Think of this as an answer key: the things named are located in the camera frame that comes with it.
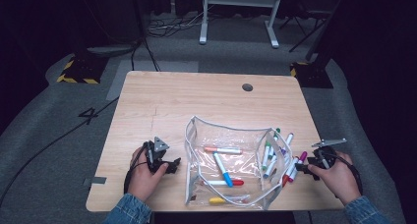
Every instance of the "denim sleeve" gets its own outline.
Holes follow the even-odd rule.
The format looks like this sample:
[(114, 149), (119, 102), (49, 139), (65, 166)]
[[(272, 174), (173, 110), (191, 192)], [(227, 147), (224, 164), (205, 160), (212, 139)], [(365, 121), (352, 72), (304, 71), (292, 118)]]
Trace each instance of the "denim sleeve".
[(151, 210), (146, 204), (130, 194), (125, 194), (108, 213), (103, 224), (144, 224), (149, 221), (150, 214)]
[(349, 223), (352, 224), (390, 223), (390, 221), (384, 217), (365, 196), (361, 196), (349, 202), (344, 207), (344, 213), (346, 214)]

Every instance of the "chair leg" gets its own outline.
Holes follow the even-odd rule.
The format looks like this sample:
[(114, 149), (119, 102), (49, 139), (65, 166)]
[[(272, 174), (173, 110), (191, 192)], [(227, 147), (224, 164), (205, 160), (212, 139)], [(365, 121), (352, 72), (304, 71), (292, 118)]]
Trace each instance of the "chair leg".
[(308, 33), (306, 36), (304, 36), (303, 39), (301, 39), (296, 45), (294, 45), (294, 47), (292, 47), (289, 52), (292, 52), (295, 50), (295, 48), (297, 48), (301, 43), (304, 42), (304, 40), (306, 40), (307, 38), (309, 38), (314, 32), (316, 32), (316, 30), (318, 30), (319, 28), (321, 28), (326, 22), (322, 22), (320, 23), (318, 26), (316, 26), (312, 31), (310, 31), (310, 33)]

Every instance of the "wooden table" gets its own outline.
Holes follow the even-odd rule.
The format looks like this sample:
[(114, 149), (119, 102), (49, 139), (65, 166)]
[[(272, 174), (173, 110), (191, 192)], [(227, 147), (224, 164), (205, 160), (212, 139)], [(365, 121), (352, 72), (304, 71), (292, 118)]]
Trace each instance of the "wooden table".
[[(245, 91), (250, 84), (252, 91)], [(294, 134), (294, 155), (320, 140), (296, 79), (284, 76), (226, 75), (168, 72), (130, 72), (123, 85), (95, 177), (105, 184), (92, 184), (89, 211), (109, 211), (123, 195), (123, 182), (136, 148), (159, 137), (169, 144), (163, 159), (181, 157), (176, 174), (165, 175), (147, 201), (153, 211), (221, 211), (219, 206), (186, 206), (187, 157), (185, 128), (193, 116), (239, 129), (280, 127), (284, 138)], [(269, 210), (341, 209), (323, 181), (298, 173)]]

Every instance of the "controller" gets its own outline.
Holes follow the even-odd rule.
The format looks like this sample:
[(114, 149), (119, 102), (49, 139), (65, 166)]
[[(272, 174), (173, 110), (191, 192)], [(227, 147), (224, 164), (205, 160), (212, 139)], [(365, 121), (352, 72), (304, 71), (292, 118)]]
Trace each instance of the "controller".
[[(308, 157), (307, 161), (309, 161), (310, 164), (316, 165), (323, 169), (329, 169), (334, 165), (334, 162), (336, 161), (336, 151), (331, 146), (319, 147), (313, 151), (313, 154), (315, 157)], [(296, 163), (295, 168), (297, 171), (303, 171), (305, 174), (312, 175), (316, 181), (320, 180), (319, 176), (312, 173), (308, 169), (307, 165)]]
[[(343, 160), (342, 158), (337, 156), (334, 148), (328, 145), (317, 148), (316, 150), (313, 151), (313, 154), (315, 155), (315, 157), (308, 157), (307, 160), (309, 161), (310, 164), (316, 165), (323, 169), (329, 169), (330, 167), (332, 167), (336, 159)], [(352, 172), (353, 177), (355, 177), (356, 184), (358, 185), (359, 192), (362, 195), (363, 194), (362, 181), (361, 181), (361, 177), (359, 175), (358, 170), (352, 164), (349, 164), (346, 161), (342, 161), (342, 162), (344, 162), (346, 166)], [(297, 171), (303, 171), (304, 174), (312, 175), (314, 180), (316, 181), (320, 180), (319, 176), (317, 176), (316, 174), (312, 173), (309, 170), (308, 165), (296, 163), (295, 168), (297, 169)]]
[(131, 164), (130, 169), (127, 172), (126, 177), (125, 177), (125, 182), (124, 182), (124, 187), (123, 187), (124, 194), (129, 189), (130, 180), (132, 178), (132, 172), (138, 166), (136, 165), (136, 162), (139, 159), (139, 156), (141, 155), (141, 153), (145, 151), (145, 148), (148, 149), (146, 153), (147, 166), (152, 174), (154, 174), (159, 169), (159, 167), (164, 163), (168, 163), (168, 168), (166, 169), (165, 174), (175, 173), (177, 171), (181, 158), (179, 157), (172, 162), (163, 161), (162, 157), (163, 155), (165, 155), (166, 149), (168, 149), (169, 146), (158, 137), (155, 137), (154, 140), (155, 140), (155, 143), (153, 143), (151, 140), (144, 142), (136, 159), (134, 160), (133, 164)]

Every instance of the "yellow and black tape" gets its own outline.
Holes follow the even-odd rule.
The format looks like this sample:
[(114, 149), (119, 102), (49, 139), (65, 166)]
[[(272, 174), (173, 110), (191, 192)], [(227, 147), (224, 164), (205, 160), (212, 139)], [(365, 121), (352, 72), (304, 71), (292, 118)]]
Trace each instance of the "yellow and black tape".
[(310, 65), (310, 64), (311, 63), (305, 63), (305, 62), (294, 62), (294, 63), (291, 63), (289, 65), (289, 71), (290, 71), (291, 76), (294, 77), (294, 78), (297, 78), (297, 71), (296, 71), (297, 66), (300, 66), (300, 65), (307, 66), (307, 65)]
[(71, 57), (59, 76), (58, 83), (99, 84), (101, 74), (107, 65), (108, 58), (80, 60)]

